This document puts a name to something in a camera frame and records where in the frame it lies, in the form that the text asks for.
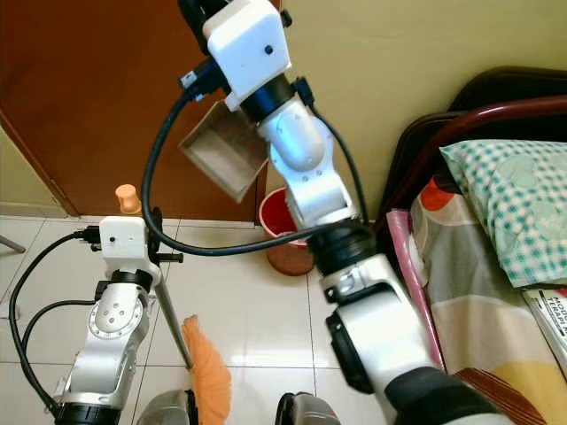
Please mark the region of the brown dustpan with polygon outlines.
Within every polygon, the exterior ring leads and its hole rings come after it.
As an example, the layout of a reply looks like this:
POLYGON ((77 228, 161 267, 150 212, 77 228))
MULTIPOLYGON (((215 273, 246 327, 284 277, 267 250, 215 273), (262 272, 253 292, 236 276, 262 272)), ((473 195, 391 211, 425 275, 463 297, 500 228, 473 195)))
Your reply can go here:
POLYGON ((212 104, 178 149, 227 195, 243 202, 268 163, 268 143, 243 111, 212 104))

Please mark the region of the orange broom with grey stick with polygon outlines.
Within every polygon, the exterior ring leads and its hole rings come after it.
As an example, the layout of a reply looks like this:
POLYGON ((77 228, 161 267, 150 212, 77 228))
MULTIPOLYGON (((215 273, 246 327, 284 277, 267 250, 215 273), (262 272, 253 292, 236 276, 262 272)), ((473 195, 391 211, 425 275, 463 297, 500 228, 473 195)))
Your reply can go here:
MULTIPOLYGON (((145 212, 137 187, 122 183, 114 191, 119 207, 117 216, 139 216, 145 212)), ((137 347, 147 335, 147 324, 161 317, 169 329, 175 347, 181 353, 188 381, 180 390, 193 390, 198 408, 198 425, 223 425, 230 414, 231 373, 223 365, 218 349, 204 336, 198 316, 179 319, 167 291, 167 278, 153 266, 153 274, 116 271, 105 293, 105 303, 98 309, 96 324, 122 344, 120 376, 133 376, 137 347)))

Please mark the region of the red plastic bucket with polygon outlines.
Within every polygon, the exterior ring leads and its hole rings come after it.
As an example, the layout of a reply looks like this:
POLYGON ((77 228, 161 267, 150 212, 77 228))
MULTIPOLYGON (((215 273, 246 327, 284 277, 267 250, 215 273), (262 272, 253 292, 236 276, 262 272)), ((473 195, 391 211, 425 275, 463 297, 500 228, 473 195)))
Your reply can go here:
MULTIPOLYGON (((299 229, 289 211, 286 188, 276 188, 266 195, 260 202, 258 218, 268 239, 287 236, 299 229)), ((315 259, 303 239, 277 244, 268 248, 266 255, 268 263, 284 275, 300 276, 315 268, 315 259)))

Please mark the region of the brown wooden door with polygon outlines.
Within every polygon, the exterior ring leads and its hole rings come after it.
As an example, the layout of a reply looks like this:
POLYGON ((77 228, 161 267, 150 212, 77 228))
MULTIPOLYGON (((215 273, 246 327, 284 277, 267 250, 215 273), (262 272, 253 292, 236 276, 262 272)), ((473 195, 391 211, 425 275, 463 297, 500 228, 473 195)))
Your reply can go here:
POLYGON ((116 215, 203 54, 178 0, 1 0, 5 133, 65 211, 116 215))

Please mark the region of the grey robot left leg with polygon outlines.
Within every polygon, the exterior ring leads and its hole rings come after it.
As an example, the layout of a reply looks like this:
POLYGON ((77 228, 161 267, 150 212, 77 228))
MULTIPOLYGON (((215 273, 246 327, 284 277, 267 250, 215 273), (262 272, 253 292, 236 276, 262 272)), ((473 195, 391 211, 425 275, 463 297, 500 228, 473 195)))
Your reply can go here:
POLYGON ((135 425, 198 425, 193 390, 165 391, 147 402, 135 425))

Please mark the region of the grey robot leg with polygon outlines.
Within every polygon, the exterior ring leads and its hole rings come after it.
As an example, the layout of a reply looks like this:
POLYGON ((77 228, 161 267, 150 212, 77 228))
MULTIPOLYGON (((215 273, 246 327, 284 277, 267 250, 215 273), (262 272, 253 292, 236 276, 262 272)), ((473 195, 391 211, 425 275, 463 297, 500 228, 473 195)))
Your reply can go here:
POLYGON ((165 391, 147 402, 135 425, 198 425, 193 390, 165 391))
POLYGON ((275 425, 340 425, 327 401, 307 392, 284 393, 276 408, 275 425))

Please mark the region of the grey robot right leg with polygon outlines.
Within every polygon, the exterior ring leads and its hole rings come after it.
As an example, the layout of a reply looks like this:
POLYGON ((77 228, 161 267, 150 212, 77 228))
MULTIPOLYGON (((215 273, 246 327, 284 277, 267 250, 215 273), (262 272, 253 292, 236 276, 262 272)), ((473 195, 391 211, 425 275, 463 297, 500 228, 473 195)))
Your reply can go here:
POLYGON ((340 425, 327 401, 307 392, 284 393, 276 408, 275 425, 340 425))

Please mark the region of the pink cloth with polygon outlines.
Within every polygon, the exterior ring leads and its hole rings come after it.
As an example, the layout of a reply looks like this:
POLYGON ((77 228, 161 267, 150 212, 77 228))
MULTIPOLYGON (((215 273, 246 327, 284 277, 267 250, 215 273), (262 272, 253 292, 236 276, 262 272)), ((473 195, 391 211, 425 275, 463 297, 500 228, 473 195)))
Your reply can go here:
POLYGON ((426 333, 428 333, 431 356, 438 368, 446 371, 429 297, 425 294, 423 288, 423 284, 425 284, 422 277, 423 264, 412 236, 412 218, 410 218, 409 211, 401 209, 389 211, 385 218, 386 229, 392 236, 394 255, 396 255, 398 264, 400 264, 402 280, 408 287, 410 299, 412 299, 414 308, 421 316, 422 324, 426 333))

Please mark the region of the beige patterned bed sheet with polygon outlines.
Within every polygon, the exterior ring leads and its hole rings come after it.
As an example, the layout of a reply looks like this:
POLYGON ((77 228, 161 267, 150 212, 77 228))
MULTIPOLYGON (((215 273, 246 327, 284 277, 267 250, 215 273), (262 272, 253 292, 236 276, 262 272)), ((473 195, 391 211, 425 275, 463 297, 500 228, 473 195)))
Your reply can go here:
POLYGON ((465 198, 428 183, 410 207, 446 372, 516 425, 567 425, 567 380, 465 198))

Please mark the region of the dark wooden bed headboard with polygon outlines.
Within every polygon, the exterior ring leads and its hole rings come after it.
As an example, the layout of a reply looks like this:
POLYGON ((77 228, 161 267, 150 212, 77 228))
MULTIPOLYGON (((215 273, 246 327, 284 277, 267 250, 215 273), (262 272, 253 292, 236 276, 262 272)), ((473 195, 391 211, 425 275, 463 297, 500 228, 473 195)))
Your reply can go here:
POLYGON ((465 82, 445 111, 414 119, 401 131, 373 229, 389 236, 385 215, 409 209, 432 182, 461 194, 440 155, 466 139, 534 139, 567 143, 567 70, 495 67, 465 82))

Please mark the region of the green checkered pillow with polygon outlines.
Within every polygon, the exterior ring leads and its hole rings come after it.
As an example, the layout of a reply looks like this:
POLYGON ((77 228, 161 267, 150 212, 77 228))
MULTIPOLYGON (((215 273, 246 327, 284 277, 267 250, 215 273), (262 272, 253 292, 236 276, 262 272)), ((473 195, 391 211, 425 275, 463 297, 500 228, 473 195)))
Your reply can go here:
POLYGON ((513 287, 567 286, 567 143, 469 139, 440 152, 513 287))

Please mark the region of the printed magazine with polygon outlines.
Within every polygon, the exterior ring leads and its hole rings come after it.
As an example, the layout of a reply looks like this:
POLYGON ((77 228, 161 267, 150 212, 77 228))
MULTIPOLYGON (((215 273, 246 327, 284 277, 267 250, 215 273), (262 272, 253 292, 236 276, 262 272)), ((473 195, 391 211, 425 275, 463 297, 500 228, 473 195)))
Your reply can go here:
POLYGON ((567 380, 567 289, 530 289, 523 297, 567 380))

